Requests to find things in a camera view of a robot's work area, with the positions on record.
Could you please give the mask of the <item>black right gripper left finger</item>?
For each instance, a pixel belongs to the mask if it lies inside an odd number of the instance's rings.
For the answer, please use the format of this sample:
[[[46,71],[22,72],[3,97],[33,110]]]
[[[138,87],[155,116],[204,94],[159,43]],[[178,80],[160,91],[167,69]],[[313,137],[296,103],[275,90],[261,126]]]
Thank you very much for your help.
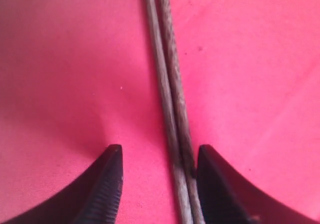
[[[123,187],[119,144],[104,152],[61,191],[7,223],[115,223]]]

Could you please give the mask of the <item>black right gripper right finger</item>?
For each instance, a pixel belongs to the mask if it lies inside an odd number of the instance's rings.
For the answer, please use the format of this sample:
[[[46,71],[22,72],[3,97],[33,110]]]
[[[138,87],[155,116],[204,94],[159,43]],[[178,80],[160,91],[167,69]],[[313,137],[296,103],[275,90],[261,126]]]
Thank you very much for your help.
[[[211,145],[199,147],[197,189],[205,223],[315,223],[236,171]]]

